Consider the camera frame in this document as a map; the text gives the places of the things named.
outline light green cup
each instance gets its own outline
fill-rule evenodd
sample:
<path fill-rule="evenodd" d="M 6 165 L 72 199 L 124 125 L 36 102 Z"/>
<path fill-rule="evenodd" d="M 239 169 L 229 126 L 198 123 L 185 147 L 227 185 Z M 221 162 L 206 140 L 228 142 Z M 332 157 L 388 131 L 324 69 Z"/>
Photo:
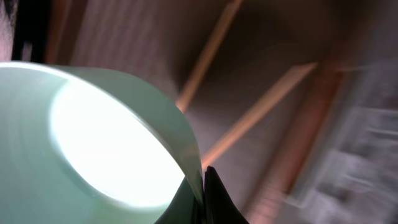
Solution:
<path fill-rule="evenodd" d="M 67 103 L 55 102 L 71 83 L 77 83 L 79 88 L 87 87 L 130 113 L 167 150 L 167 156 L 171 156 L 173 162 L 178 164 L 198 204 L 203 205 L 201 163 L 195 137 L 183 114 L 159 90 L 137 77 L 114 70 L 3 62 L 0 63 L 0 223 L 154 223 L 169 206 L 170 200 L 156 206 L 151 206 L 151 202 L 143 207 L 131 205 L 107 194 L 101 187 L 97 188 L 76 168 L 87 164 L 90 169 L 104 169 L 104 175 L 115 177 L 115 181 L 110 180 L 111 183 L 124 181 L 125 177 L 128 184 L 134 183 L 138 176 L 144 182 L 156 182 L 151 179 L 151 175 L 167 170 L 162 163 L 157 164 L 151 158 L 148 159 L 148 155 L 140 159 L 140 151 L 146 152 L 146 147 L 143 146 L 132 149 L 138 156 L 119 159 L 125 162 L 123 166 L 137 162 L 143 162 L 144 166 L 151 164 L 152 167 L 155 166 L 151 168 L 153 172 L 143 175 L 147 169 L 135 169 L 135 174 L 129 175 L 129 170 L 126 169 L 122 170 L 127 174 L 123 178 L 118 176 L 118 172 L 109 174 L 106 170 L 111 165 L 107 163 L 109 158 L 106 155 L 109 155 L 109 150 L 112 150 L 111 156 L 113 150 L 114 154 L 118 154 L 118 146 L 112 149 L 104 146 L 104 154 L 99 150 L 96 153 L 97 149 L 88 147 L 92 145 L 87 143 L 89 136 L 92 140 L 92 133 L 82 131 L 80 125 L 59 119 L 60 124 L 70 125 L 66 131 L 77 136 L 77 141 L 70 146 L 82 142 L 81 149 L 74 149 L 73 154 L 66 153 L 64 144 L 61 140 L 58 141 L 53 132 L 51 118 L 54 117 L 54 105 L 68 107 Z M 83 102 L 82 113 L 89 113 L 85 108 L 95 107 L 91 105 L 94 103 L 90 97 L 79 99 Z M 73 101 L 72 96 L 64 98 Z M 65 108 L 59 109 L 62 116 L 70 116 L 71 119 L 79 117 L 80 108 L 71 111 Z M 106 115 L 102 116 L 100 112 L 104 111 L 99 111 L 100 115 L 93 113 L 93 117 L 104 118 L 93 124 L 98 129 L 103 127 L 102 122 L 105 124 L 108 121 Z M 114 125 L 113 119 L 123 123 L 123 120 L 118 120 L 111 114 L 109 116 L 109 125 Z M 98 138 L 98 142 L 112 144 L 103 135 Z M 79 150 L 84 156 L 75 166 L 69 156 L 79 157 Z M 158 159 L 157 154 L 150 156 Z M 103 167 L 101 163 L 100 166 L 90 167 L 90 164 L 98 161 L 104 161 Z M 165 182 L 164 185 L 158 183 L 148 188 L 157 189 L 154 194 L 159 194 L 166 185 L 170 186 Z M 145 194 L 132 189 L 132 200 L 138 196 Z"/>

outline wooden stick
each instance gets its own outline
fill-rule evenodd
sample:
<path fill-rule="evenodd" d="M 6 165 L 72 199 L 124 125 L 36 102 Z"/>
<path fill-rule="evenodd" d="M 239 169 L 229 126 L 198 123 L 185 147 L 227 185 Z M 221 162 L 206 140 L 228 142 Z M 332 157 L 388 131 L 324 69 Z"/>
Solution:
<path fill-rule="evenodd" d="M 263 118 L 283 97 L 306 77 L 317 63 L 294 66 L 280 78 L 263 96 L 234 124 L 234 126 L 206 153 L 202 169 L 217 160 L 243 134 Z"/>
<path fill-rule="evenodd" d="M 221 45 L 224 36 L 231 25 L 233 18 L 235 17 L 242 0 L 234 0 L 229 3 L 224 8 L 224 11 L 213 33 L 210 35 L 205 48 L 202 50 L 197 63 L 195 64 L 188 81 L 182 89 L 180 98 L 176 102 L 177 107 L 181 112 L 185 112 L 190 104 L 194 94 L 198 90 L 205 73 L 207 72 L 211 61 L 213 60 L 218 47 Z"/>

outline white highlight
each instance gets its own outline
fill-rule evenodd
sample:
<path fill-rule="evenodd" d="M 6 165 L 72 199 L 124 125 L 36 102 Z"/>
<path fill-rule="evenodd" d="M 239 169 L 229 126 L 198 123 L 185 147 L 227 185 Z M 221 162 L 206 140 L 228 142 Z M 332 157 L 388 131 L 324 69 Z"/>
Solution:
<path fill-rule="evenodd" d="M 78 80 L 55 97 L 50 128 L 63 155 L 90 185 L 133 207 L 168 205 L 184 177 L 124 105 Z"/>

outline blurry background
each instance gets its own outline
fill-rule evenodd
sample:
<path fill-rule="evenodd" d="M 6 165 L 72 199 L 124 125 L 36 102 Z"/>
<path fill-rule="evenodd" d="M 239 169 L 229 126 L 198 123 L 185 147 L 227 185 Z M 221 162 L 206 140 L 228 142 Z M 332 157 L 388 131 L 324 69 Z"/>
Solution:
<path fill-rule="evenodd" d="M 173 101 L 178 99 L 229 3 L 226 0 L 19 0 L 16 21 L 17 2 L 0 1 L 0 60 L 12 58 L 120 70 L 151 83 Z M 366 129 L 357 123 L 362 125 L 370 119 L 377 123 L 384 119 L 384 113 L 377 112 L 375 118 L 356 121 L 363 113 L 370 112 L 356 110 L 356 114 L 348 115 L 351 108 L 383 108 L 385 102 L 397 105 L 392 80 L 398 69 L 394 61 L 398 53 L 395 43 L 398 29 L 394 25 L 397 11 L 398 4 L 387 0 L 242 2 L 185 113 L 202 155 L 291 66 L 319 63 L 314 72 L 212 164 L 249 222 L 364 223 L 355 217 L 361 215 L 357 210 L 365 208 L 352 205 L 364 204 L 356 201 L 361 197 L 352 196 L 355 203 L 347 199 L 349 195 L 359 195 L 348 192 L 353 184 L 342 180 L 341 185 L 331 185 L 333 181 L 326 180 L 331 174 L 326 175 L 328 172 L 324 170 L 331 170 L 331 179 L 337 180 L 335 175 L 346 175 L 344 165 L 338 165 L 342 169 L 338 170 L 326 164 L 335 164 L 336 157 L 342 164 L 360 163 L 353 162 L 355 159 L 351 160 L 351 154 L 346 153 L 356 148 L 355 143 L 340 140 L 338 133 L 352 140 L 352 136 Z M 391 75 L 376 78 L 385 73 Z M 295 137 L 297 133 L 301 133 L 299 140 Z M 284 156 L 289 149 L 293 154 Z M 335 149 L 345 154 L 339 152 L 336 156 L 331 153 Z M 270 170 L 283 169 L 289 164 L 295 165 L 294 169 L 288 169 L 292 172 L 270 175 Z M 387 178 L 386 182 L 395 181 L 391 175 L 383 178 Z M 367 177 L 364 185 L 375 188 L 372 181 L 379 182 Z M 375 194 L 375 200 L 383 200 L 378 194 L 384 193 Z M 395 201 L 391 202 L 388 205 L 391 211 L 377 220 L 392 223 L 396 205 Z M 349 210 L 350 214 L 342 215 L 340 210 Z M 275 219 L 278 212 L 283 213 L 282 219 Z M 337 213 L 344 218 L 335 219 Z"/>

